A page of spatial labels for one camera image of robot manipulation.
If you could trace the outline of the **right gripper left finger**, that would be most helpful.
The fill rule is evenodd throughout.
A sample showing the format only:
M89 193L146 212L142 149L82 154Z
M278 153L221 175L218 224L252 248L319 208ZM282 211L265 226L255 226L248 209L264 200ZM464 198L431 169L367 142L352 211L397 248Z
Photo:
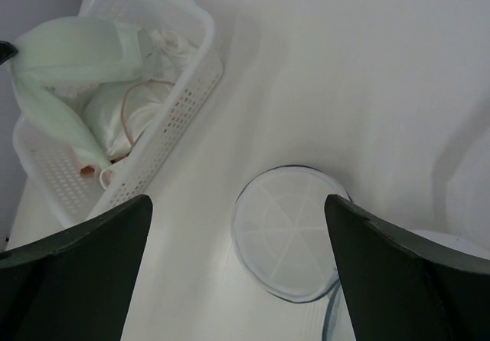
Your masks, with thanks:
M119 340L145 250L147 195L1 254L3 340Z

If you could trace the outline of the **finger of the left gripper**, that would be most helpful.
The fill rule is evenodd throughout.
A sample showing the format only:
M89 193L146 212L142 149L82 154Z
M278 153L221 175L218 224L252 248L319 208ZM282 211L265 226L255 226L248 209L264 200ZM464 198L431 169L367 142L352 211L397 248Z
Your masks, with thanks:
M18 49L8 41L0 41L0 65L5 64L18 54Z

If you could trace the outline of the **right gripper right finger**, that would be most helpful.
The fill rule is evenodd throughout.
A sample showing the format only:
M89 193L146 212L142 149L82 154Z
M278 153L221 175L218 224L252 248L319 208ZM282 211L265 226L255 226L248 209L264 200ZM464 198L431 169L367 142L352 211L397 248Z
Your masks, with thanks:
M340 195L329 195L324 211L347 337L489 338L486 249L451 234L401 228Z

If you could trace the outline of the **light green bra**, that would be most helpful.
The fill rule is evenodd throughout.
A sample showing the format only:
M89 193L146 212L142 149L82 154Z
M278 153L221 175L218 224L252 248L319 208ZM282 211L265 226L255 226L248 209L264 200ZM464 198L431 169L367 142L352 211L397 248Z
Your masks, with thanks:
M8 62L23 116L41 132L71 146L89 164L110 161L57 87L88 87L136 79L151 41L141 27L105 19L66 17L47 21L14 41Z

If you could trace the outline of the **blue-trimmed mesh laundry bag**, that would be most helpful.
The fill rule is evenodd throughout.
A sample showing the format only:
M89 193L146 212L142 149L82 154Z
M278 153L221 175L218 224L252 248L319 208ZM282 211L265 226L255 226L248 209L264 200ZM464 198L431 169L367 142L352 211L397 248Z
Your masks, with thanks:
M279 166L247 183L231 219L237 259L267 293L295 304L328 298L323 340L333 338L341 296L324 212L329 195L350 198L320 170Z

